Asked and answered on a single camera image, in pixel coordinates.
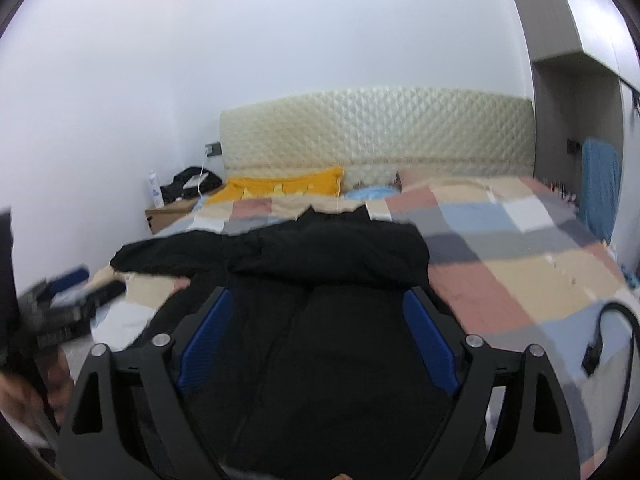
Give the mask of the person's left hand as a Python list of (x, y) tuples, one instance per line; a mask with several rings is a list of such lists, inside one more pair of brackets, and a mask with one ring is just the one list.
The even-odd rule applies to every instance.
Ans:
[[(56, 361), (47, 370), (48, 402), (55, 419), (62, 422), (66, 406), (70, 402), (74, 382), (70, 367), (62, 349)], [(39, 431), (37, 414), (43, 410), (41, 396), (24, 378), (9, 372), (1, 372), (1, 411), (31, 430)]]

